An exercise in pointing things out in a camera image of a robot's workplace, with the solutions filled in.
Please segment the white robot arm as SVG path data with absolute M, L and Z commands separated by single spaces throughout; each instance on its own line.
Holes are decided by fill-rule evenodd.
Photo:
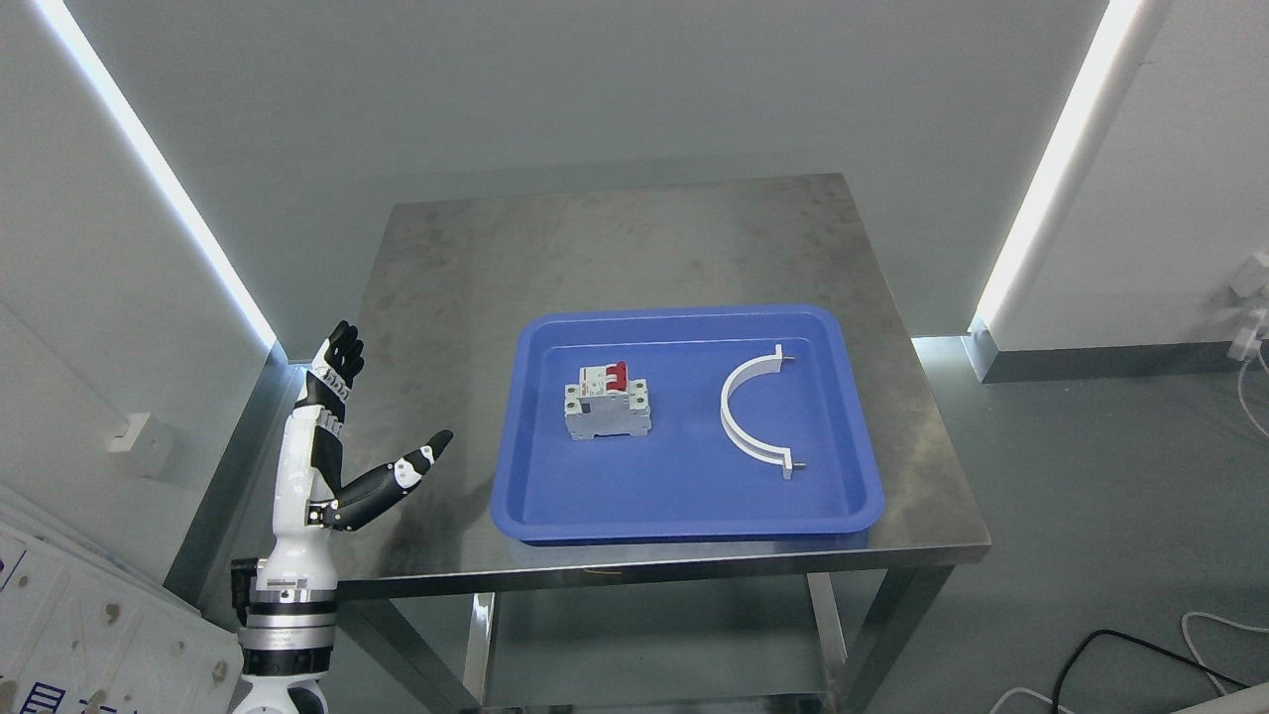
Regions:
M 321 678 L 335 646 L 335 591 L 311 588 L 305 578 L 263 586 L 264 566 L 261 557 L 239 557 L 230 566 L 246 687 L 231 711 L 329 713 Z

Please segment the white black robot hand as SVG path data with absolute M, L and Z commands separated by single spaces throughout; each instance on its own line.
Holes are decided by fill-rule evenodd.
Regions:
M 454 438 L 452 430 L 442 429 L 423 446 L 344 483 L 343 429 L 354 380 L 365 367 L 363 349 L 357 326 L 338 322 L 308 361 L 283 424 L 274 482 L 274 547 L 258 574 L 258 587 L 280 599 L 294 599 L 299 588 L 336 588 L 330 534 L 355 531 L 404 501 Z

